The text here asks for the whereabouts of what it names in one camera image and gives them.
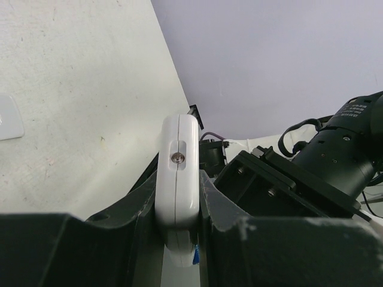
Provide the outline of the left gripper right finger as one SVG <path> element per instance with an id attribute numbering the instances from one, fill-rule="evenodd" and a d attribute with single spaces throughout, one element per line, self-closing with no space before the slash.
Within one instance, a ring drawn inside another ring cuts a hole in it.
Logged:
<path id="1" fill-rule="evenodd" d="M 200 174 L 202 286 L 381 286 L 382 238 L 334 218 L 255 218 Z"/>

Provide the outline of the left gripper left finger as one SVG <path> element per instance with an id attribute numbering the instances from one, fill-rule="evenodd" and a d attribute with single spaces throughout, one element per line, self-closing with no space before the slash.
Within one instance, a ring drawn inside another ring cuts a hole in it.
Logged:
<path id="1" fill-rule="evenodd" d="M 157 160 L 119 201 L 82 221 L 67 213 L 1 215 L 2 286 L 160 286 Z"/>

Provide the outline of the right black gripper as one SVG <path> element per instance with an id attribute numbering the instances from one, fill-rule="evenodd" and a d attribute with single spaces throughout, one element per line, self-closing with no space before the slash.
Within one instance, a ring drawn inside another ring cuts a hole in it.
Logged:
<path id="1" fill-rule="evenodd" d="M 199 169 L 219 175 L 214 185 L 250 215 L 352 217 L 360 203 L 273 151 L 241 151 L 227 164 L 229 141 L 205 132 L 199 139 Z"/>

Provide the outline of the white grey-faced remote control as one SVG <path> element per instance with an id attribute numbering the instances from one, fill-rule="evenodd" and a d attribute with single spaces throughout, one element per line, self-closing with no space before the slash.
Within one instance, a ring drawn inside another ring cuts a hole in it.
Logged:
<path id="1" fill-rule="evenodd" d="M 189 114 L 163 121 L 156 176 L 155 216 L 177 267 L 193 265 L 199 216 L 199 126 Z"/>

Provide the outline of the white battery cover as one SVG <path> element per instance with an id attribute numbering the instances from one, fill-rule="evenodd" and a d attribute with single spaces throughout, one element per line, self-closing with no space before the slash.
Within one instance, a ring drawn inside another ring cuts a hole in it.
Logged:
<path id="1" fill-rule="evenodd" d="M 22 117 L 16 101 L 8 94 L 1 94 L 1 140 L 21 138 L 25 135 Z"/>

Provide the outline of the blue battery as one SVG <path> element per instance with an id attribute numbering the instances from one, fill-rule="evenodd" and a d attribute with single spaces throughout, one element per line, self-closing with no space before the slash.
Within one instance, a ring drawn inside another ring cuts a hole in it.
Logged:
<path id="1" fill-rule="evenodd" d="M 194 256 L 193 256 L 193 265 L 198 265 L 200 263 L 200 252 L 199 252 L 199 245 L 194 246 Z"/>

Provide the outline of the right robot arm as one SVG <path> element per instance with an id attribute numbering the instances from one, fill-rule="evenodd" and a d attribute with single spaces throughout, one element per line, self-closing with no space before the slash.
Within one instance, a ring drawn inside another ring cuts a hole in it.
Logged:
<path id="1" fill-rule="evenodd" d="M 351 218 L 357 197 L 382 182 L 382 93 L 289 127 L 276 143 L 227 158 L 230 142 L 202 138 L 199 167 L 252 216 Z"/>

